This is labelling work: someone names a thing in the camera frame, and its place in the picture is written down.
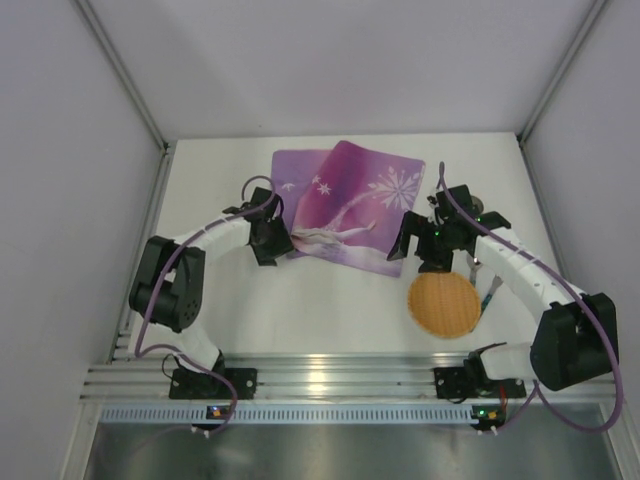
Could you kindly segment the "purple printed cloth placemat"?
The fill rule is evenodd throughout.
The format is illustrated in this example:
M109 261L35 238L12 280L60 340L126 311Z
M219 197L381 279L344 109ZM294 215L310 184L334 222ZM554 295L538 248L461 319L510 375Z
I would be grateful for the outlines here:
M413 209L425 162L346 140L330 150L278 150L271 179L284 202L291 259L322 259L397 278L389 261L404 214Z

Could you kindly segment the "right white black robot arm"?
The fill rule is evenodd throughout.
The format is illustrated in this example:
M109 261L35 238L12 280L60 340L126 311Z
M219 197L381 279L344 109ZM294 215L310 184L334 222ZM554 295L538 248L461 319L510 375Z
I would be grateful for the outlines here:
M420 273L444 276L455 252L464 251L488 267L536 322L529 341L470 353L470 375L483 383L537 381L560 391L618 371L616 308L606 294L588 294L562 278L524 246L500 213L480 212L466 185L444 188L431 202L431 217L404 214L389 259L405 258L417 238Z

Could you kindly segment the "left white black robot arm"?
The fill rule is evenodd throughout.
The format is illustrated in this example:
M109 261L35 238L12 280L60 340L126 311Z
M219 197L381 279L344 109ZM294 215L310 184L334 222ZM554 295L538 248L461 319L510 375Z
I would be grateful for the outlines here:
M249 247L261 267L271 267L294 250L282 219L284 202L273 187L254 189L250 199L186 234L147 240L129 293L139 315L129 351L137 358L167 352L196 373L224 370L223 354L199 319L205 270L226 254Z

